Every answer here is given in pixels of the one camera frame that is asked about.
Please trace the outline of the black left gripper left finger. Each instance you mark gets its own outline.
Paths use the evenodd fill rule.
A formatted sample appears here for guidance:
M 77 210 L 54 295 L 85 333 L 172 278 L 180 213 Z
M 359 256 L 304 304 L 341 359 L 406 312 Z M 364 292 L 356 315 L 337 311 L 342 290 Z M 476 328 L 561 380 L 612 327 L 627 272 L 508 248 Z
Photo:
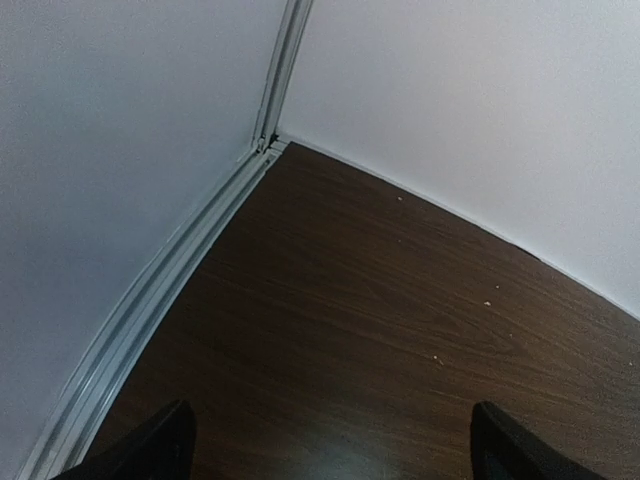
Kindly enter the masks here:
M 99 455 L 59 474 L 59 479 L 188 479 L 195 448 L 195 413 L 173 401 Z

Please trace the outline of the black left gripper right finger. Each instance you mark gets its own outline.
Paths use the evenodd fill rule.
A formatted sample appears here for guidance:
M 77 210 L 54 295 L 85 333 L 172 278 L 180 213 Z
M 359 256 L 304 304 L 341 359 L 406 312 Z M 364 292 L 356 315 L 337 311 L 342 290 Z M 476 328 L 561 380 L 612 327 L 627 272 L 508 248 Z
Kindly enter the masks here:
M 596 479 L 598 474 L 564 456 L 496 404 L 478 402 L 471 416 L 475 479 Z

